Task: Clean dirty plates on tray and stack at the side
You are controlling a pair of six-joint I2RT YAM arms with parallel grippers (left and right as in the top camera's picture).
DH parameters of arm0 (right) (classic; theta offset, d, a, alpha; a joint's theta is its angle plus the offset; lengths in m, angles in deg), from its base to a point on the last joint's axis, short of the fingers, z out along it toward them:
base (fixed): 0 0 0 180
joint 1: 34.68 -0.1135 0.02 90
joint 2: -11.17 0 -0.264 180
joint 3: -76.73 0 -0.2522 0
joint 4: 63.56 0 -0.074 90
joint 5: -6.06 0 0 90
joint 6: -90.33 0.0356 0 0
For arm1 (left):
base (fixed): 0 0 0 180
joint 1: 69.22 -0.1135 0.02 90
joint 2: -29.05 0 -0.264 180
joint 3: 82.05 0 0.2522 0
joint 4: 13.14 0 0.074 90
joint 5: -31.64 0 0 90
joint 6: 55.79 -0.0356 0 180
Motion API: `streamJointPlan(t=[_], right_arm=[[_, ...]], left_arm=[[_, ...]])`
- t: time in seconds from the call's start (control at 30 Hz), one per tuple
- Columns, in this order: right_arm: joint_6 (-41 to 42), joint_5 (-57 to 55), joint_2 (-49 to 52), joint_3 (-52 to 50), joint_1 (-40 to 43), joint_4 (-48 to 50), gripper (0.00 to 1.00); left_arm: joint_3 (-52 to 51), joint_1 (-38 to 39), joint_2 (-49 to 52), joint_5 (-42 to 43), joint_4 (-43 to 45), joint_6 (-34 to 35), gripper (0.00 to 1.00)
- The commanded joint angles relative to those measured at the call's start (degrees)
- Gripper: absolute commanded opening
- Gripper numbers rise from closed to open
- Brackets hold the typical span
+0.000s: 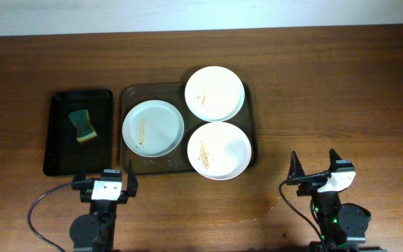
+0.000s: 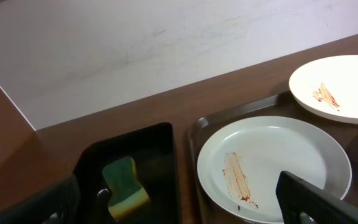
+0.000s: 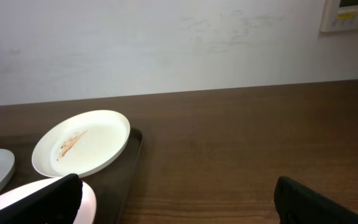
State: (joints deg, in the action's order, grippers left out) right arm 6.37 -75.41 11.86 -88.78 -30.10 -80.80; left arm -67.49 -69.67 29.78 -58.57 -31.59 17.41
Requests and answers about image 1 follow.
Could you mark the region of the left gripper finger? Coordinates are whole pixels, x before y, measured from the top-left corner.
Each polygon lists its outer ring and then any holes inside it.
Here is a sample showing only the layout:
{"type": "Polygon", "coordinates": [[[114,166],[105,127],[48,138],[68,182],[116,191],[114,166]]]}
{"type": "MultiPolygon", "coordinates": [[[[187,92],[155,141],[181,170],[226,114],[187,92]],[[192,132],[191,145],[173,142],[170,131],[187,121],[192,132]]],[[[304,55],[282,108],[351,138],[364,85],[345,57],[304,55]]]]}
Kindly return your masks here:
{"type": "Polygon", "coordinates": [[[139,187],[139,182],[137,181],[136,174],[134,173],[131,160],[129,161],[127,176],[127,194],[129,197],[135,197],[139,187]]]}
{"type": "Polygon", "coordinates": [[[82,160],[80,160],[77,163],[77,170],[76,170],[76,174],[73,177],[72,182],[73,183],[77,183],[77,182],[81,182],[84,181],[86,178],[86,169],[87,169],[87,158],[83,158],[82,160]]]}

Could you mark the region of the green yellow sponge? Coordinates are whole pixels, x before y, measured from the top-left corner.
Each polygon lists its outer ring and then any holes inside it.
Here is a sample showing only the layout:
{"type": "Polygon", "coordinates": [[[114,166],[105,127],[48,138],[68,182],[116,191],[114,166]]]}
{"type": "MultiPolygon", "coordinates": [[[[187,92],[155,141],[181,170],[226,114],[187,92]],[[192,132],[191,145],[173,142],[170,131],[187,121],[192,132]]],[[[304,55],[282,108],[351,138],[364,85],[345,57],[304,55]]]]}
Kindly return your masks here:
{"type": "Polygon", "coordinates": [[[87,109],[72,111],[68,117],[76,128],[76,140],[78,143],[82,144],[83,142],[97,137],[97,133],[92,126],[90,114],[87,109]]]}

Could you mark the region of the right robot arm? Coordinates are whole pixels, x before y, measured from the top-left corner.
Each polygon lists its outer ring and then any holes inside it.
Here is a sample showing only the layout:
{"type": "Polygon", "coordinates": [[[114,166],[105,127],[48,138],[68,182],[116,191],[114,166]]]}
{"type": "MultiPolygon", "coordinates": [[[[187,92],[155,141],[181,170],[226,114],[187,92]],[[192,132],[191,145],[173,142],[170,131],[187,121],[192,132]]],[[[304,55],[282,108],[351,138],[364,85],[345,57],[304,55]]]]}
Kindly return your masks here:
{"type": "Polygon", "coordinates": [[[343,203],[339,193],[349,188],[355,178],[355,166],[329,151],[330,167],[316,174],[305,174],[296,152],[291,152],[288,177],[280,186],[297,186],[298,197],[310,197],[313,220],[283,201],[301,216],[316,232],[319,241],[309,243],[309,251],[381,251],[379,247],[364,247],[365,232],[372,219],[370,211],[352,203],[343,203]]]}

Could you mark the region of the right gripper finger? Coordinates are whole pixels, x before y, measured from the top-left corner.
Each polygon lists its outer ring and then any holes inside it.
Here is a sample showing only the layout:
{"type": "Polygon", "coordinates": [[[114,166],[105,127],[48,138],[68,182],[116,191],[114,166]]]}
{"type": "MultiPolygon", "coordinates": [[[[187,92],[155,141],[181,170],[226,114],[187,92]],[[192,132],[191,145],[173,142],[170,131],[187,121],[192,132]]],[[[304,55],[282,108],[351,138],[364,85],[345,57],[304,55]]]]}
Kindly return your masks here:
{"type": "Polygon", "coordinates": [[[343,167],[342,163],[343,160],[333,148],[329,150],[329,155],[330,155],[330,167],[328,171],[336,172],[338,169],[341,169],[343,167]]]}
{"type": "Polygon", "coordinates": [[[304,173],[302,165],[299,161],[299,158],[297,157],[296,152],[292,151],[291,156],[290,156],[290,168],[289,168],[287,180],[298,179],[298,178],[301,178],[304,176],[305,176],[305,173],[304,173]]]}

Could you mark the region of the white plate top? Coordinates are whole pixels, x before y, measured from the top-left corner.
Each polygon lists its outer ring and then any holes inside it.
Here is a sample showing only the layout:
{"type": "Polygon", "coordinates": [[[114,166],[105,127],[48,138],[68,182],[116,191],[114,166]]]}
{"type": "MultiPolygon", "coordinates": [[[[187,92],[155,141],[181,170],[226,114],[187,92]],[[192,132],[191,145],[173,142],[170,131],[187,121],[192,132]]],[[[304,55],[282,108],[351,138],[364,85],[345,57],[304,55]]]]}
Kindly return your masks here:
{"type": "Polygon", "coordinates": [[[234,117],[245,100],[244,85],[231,70],[207,66],[191,75],[185,86],[185,102],[198,118],[226,121],[234,117]]]}

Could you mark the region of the white plate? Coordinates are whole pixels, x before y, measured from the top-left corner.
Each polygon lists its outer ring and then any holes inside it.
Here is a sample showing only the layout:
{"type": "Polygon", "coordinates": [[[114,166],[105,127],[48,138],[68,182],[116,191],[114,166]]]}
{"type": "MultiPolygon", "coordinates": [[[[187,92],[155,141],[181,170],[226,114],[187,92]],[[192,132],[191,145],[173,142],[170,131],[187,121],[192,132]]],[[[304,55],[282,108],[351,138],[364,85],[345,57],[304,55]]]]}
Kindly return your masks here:
{"type": "Polygon", "coordinates": [[[244,85],[231,70],[207,66],[191,75],[185,86],[185,102],[198,118],[226,121],[234,117],[245,100],[244,85]]]}
{"type": "Polygon", "coordinates": [[[137,155],[157,158],[170,153],[181,142],[184,120],[180,111],[166,101],[137,104],[124,118],[122,138],[137,155]]]}
{"type": "Polygon", "coordinates": [[[252,146],[246,134],[228,122],[210,122],[194,131],[188,141],[188,160],[197,173],[225,181],[250,164],[252,146]]]}

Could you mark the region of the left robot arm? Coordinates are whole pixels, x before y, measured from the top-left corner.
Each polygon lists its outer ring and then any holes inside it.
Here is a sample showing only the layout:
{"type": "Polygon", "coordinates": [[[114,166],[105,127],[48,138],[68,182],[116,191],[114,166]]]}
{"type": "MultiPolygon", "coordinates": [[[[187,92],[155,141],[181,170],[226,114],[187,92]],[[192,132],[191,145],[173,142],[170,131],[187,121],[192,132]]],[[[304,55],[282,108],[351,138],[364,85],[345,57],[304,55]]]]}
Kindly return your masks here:
{"type": "Polygon", "coordinates": [[[86,178],[82,168],[73,178],[72,189],[80,192],[80,201],[88,203],[87,214],[77,217],[69,228],[76,252],[113,251],[117,206],[135,197],[139,182],[132,168],[127,169],[127,188],[122,189],[122,172],[105,169],[100,178],[86,178]]]}

